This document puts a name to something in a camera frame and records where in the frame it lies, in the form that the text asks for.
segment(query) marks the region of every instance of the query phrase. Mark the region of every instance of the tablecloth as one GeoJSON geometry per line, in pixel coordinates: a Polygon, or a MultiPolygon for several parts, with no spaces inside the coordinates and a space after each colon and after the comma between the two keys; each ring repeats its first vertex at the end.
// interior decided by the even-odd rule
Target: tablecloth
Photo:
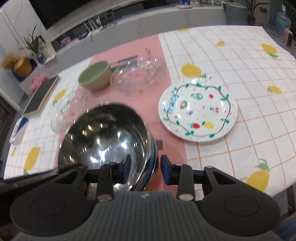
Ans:
{"type": "MultiPolygon", "coordinates": [[[[41,116],[29,120],[21,145],[10,147],[4,177],[23,175],[26,168],[32,174],[55,167],[63,135],[51,130],[50,119],[58,100],[78,88],[77,79],[85,67],[101,59],[115,62],[143,55],[147,48],[165,59],[164,79],[136,96],[108,87],[92,94],[95,104],[111,100],[134,107],[155,138],[163,140],[160,154],[167,154],[173,163],[187,163],[193,169],[214,166],[271,196],[296,182],[296,60],[256,26],[207,26],[162,33],[118,46],[62,71],[41,116]],[[186,142],[160,123],[157,103],[161,93],[171,83],[177,86],[192,79],[184,68],[182,71],[185,65],[198,67],[200,75],[215,79],[236,98],[237,123],[217,141],[186,142]],[[149,98],[147,106],[142,100],[149,98]]],[[[159,171],[151,188],[170,189],[159,171]]],[[[203,198],[201,185],[196,184],[195,190],[196,198],[203,198]]]]}

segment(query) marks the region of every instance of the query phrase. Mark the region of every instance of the green bowl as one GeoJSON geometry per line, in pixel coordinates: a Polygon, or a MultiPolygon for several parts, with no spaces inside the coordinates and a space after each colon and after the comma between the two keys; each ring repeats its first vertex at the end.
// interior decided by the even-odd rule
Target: green bowl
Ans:
{"type": "Polygon", "coordinates": [[[87,67],[79,76],[78,83],[85,89],[97,91],[104,88],[111,78],[111,66],[103,60],[87,67]]]}

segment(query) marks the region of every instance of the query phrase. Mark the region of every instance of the pink table runner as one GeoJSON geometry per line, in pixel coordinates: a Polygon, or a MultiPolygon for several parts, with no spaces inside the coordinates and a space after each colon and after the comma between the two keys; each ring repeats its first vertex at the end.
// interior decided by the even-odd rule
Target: pink table runner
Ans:
{"type": "MultiPolygon", "coordinates": [[[[126,59],[129,56],[146,56],[147,48],[150,48],[153,56],[160,57],[163,60],[165,59],[159,38],[157,35],[154,35],[100,53],[92,58],[89,65],[100,60],[107,60],[109,63],[112,63],[120,59],[126,59]]],[[[159,151],[159,157],[162,154],[166,154],[172,163],[187,163],[184,141],[166,130],[158,115],[157,107],[159,99],[164,90],[170,85],[171,80],[166,69],[166,74],[161,81],[146,91],[136,94],[124,94],[113,90],[111,86],[107,86],[105,89],[92,92],[91,94],[94,99],[94,107],[105,102],[119,102],[134,108],[144,119],[154,138],[163,141],[163,150],[159,151]]],[[[64,133],[60,135],[60,143],[63,138],[64,133]]],[[[176,191],[174,187],[168,187],[164,184],[160,169],[158,169],[155,178],[149,185],[149,190],[165,189],[172,190],[173,192],[176,191]]]]}

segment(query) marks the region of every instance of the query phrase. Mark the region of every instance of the cable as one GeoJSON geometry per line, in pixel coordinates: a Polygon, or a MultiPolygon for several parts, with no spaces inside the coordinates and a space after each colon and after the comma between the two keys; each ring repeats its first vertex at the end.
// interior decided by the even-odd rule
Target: cable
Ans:
{"type": "MultiPolygon", "coordinates": [[[[266,30],[265,30],[266,31],[266,30]]],[[[268,31],[266,31],[266,32],[268,32],[268,31]]],[[[272,34],[272,35],[274,35],[274,36],[277,36],[276,34],[273,34],[273,33],[271,33],[271,32],[268,32],[268,33],[270,33],[270,34],[272,34]]],[[[278,38],[280,38],[281,40],[283,40],[281,37],[279,37],[279,36],[277,36],[278,38]]]]}
{"type": "MultiPolygon", "coordinates": [[[[269,23],[269,20],[267,19],[267,13],[269,13],[269,11],[266,10],[265,17],[266,17],[266,21],[269,23]]],[[[269,23],[269,24],[270,24],[270,25],[269,25],[268,27],[265,27],[264,29],[269,28],[271,25],[275,25],[275,24],[273,24],[273,23],[269,23]]]]}

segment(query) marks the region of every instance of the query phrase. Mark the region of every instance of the plant pot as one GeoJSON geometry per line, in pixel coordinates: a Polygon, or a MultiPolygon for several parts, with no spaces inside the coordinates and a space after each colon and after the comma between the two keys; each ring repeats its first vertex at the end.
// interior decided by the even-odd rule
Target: plant pot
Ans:
{"type": "Polygon", "coordinates": [[[25,79],[24,77],[19,76],[19,75],[14,71],[14,69],[12,69],[11,72],[12,72],[13,76],[17,79],[18,82],[21,83],[21,82],[25,79]]]}
{"type": "Polygon", "coordinates": [[[255,26],[256,18],[254,16],[248,16],[248,25],[255,26]]]}
{"type": "Polygon", "coordinates": [[[42,53],[38,53],[36,58],[37,58],[38,62],[41,64],[44,64],[47,59],[46,56],[42,53]]]}
{"type": "Polygon", "coordinates": [[[32,72],[32,65],[27,57],[21,57],[15,63],[14,71],[21,77],[28,77],[32,72]]]}

